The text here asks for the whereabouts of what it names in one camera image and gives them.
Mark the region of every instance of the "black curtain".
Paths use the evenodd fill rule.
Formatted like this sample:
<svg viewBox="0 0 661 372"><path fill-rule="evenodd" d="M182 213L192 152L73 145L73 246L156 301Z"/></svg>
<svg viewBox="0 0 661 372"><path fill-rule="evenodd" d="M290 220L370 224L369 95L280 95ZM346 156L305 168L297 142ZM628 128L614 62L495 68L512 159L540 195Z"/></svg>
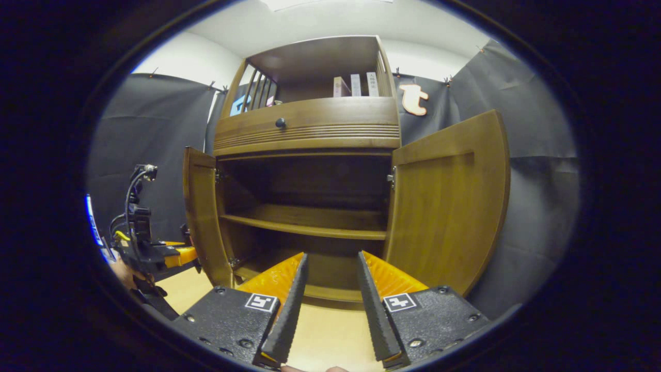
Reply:
<svg viewBox="0 0 661 372"><path fill-rule="evenodd" d="M579 173L569 122L541 76L494 40L482 51L448 83L406 75L395 75L395 83L402 145L491 109L502 114L511 157L508 212L468 296L496 318L526 302L558 265L578 212ZM400 83L429 94L420 100L427 115L403 110Z"/></svg>
<svg viewBox="0 0 661 372"><path fill-rule="evenodd" d="M143 183L140 205L151 209L152 237L181 241L184 147L205 146L215 93L194 81L142 73L129 75L119 87L98 123L87 167L87 188L103 236L110 220L123 213L135 165L150 163L159 167L158 176Z"/></svg>

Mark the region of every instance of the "human hand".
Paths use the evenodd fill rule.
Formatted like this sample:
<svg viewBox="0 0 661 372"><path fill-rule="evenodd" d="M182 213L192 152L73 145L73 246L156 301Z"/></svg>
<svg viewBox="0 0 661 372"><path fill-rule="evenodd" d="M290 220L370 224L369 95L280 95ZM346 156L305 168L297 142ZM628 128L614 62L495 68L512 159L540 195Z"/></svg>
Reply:
<svg viewBox="0 0 661 372"><path fill-rule="evenodd" d="M290 367L289 365L283 365L283 366L280 368L280 370L281 370L282 372L304 372L304 371L302 371L302 370L300 370L300 369L298 369L298 368ZM347 371L347 370L344 369L344 368L340 368L340 367L337 367L337 366L336 366L336 367L328 368L328 369L326 370L326 372L349 372L349 371Z"/></svg>

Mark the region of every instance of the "black backdrop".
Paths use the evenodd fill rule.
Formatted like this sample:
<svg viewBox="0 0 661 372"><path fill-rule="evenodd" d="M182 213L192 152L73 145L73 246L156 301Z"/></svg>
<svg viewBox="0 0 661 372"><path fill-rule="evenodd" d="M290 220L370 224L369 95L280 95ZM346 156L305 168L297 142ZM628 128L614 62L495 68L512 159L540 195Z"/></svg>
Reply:
<svg viewBox="0 0 661 372"><path fill-rule="evenodd" d="M99 232L107 236L110 220L123 213L135 165L158 166L156 180L143 182L140 204L151 209L154 239L181 241L184 147L205 146L216 90L178 77L149 76L129 75L103 112L87 168L88 190ZM212 116L219 108L214 105Z"/></svg>

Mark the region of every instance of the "open cabinet door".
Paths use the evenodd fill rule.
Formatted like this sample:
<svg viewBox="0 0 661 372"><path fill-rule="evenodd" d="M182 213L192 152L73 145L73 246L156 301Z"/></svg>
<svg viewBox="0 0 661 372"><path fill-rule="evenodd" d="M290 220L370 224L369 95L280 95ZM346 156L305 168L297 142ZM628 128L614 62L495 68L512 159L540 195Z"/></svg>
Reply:
<svg viewBox="0 0 661 372"><path fill-rule="evenodd" d="M218 227L215 193L215 158L186 147L184 150L184 202L193 246L213 285L230 287L227 262Z"/></svg>
<svg viewBox="0 0 661 372"><path fill-rule="evenodd" d="M497 111L393 152L385 259L432 287L466 295L482 275L510 194L510 152Z"/></svg>

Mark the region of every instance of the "floor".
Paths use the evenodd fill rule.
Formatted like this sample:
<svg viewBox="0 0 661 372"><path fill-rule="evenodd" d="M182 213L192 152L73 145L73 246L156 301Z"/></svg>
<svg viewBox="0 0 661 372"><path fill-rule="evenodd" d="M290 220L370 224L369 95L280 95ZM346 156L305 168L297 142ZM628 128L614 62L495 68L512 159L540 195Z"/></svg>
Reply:
<svg viewBox="0 0 661 372"><path fill-rule="evenodd" d="M202 298L212 285L192 268L158 284L168 292L170 305L182 313ZM342 367L350 372L382 371L374 359L369 328L360 306L335 306L306 299L299 315L288 365L306 372Z"/></svg>

